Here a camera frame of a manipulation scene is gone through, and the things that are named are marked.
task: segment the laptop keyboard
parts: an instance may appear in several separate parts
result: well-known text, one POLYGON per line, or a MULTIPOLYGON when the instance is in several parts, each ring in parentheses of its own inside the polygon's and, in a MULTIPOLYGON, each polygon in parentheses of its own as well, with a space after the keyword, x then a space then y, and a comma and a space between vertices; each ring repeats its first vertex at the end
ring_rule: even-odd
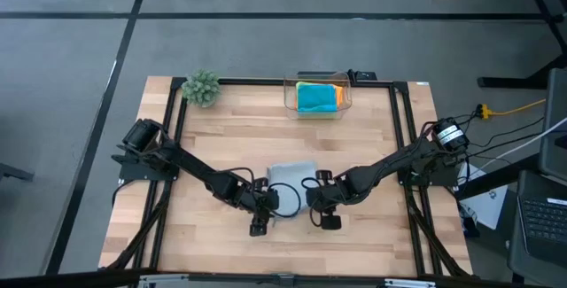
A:
POLYGON ((567 244, 567 206, 522 200, 525 234, 567 244))

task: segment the gray floor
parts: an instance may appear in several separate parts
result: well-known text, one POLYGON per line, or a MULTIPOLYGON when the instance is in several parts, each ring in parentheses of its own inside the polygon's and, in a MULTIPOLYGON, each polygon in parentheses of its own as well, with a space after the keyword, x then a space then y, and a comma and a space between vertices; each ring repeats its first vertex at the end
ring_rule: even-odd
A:
MULTIPOLYGON (((0 0, 0 11, 129 12, 133 1, 0 0)), ((559 10, 556 0, 548 2, 559 10)), ((144 0, 142 5, 143 12, 537 10, 533 0, 144 0)), ((125 25, 125 20, 0 19, 0 162, 35 171, 32 183, 0 184, 0 277, 41 272, 125 25)), ((97 267, 119 171, 110 155, 135 120, 149 75, 180 76, 200 67, 240 77, 369 70, 385 80, 429 82, 441 117, 469 113, 477 103, 508 110, 543 98, 543 91, 482 90, 476 78, 526 76, 558 53, 555 38, 540 22, 139 20, 62 271, 97 267)), ((541 115, 542 108, 535 107, 475 122, 470 139, 484 142, 541 115)), ((511 159, 531 152, 535 148, 511 159)), ((502 257, 474 245, 470 255, 478 275, 509 280, 502 257)))

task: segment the blue sponge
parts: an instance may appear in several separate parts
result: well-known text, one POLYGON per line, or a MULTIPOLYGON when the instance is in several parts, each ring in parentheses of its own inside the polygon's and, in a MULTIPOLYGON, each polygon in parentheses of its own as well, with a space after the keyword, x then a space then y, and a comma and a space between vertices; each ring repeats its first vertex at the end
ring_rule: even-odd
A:
POLYGON ((305 113, 336 112, 335 88, 330 84, 298 85, 298 111, 305 113))

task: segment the gray towel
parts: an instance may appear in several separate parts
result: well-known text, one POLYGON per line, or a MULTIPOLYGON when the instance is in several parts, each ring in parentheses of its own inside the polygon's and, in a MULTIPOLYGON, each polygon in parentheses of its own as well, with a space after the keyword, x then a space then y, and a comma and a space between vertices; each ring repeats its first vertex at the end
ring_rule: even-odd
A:
MULTIPOLYGON (((301 181, 306 177, 315 178, 317 163, 312 160, 301 161, 295 163, 275 164, 268 168, 267 178, 268 184, 286 183, 293 187, 301 198, 301 208, 299 211, 307 207, 306 189, 301 186, 301 181)), ((305 182, 307 187, 315 187, 313 181, 305 182)), ((274 186, 280 198, 280 206, 276 209, 276 213, 282 215, 290 215, 298 209, 298 197, 289 187, 283 185, 274 186)))

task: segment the yellow cable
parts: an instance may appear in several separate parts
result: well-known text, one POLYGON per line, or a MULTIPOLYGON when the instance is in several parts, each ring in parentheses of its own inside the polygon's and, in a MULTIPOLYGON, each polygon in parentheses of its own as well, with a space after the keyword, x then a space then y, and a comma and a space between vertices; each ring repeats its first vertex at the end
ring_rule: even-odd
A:
POLYGON ((539 100, 539 101, 537 101, 537 102, 533 102, 533 103, 530 103, 529 105, 524 105, 524 106, 522 106, 522 107, 518 107, 517 109, 511 110, 511 111, 501 112, 501 113, 492 112, 491 115, 508 115, 508 114, 520 112, 520 111, 523 111, 523 110, 525 110, 525 109, 528 109, 528 108, 530 108, 530 107, 532 107, 532 106, 536 106, 536 105, 542 104, 542 103, 544 103, 545 101, 546 101, 546 99, 544 98, 544 99, 541 99, 541 100, 539 100))

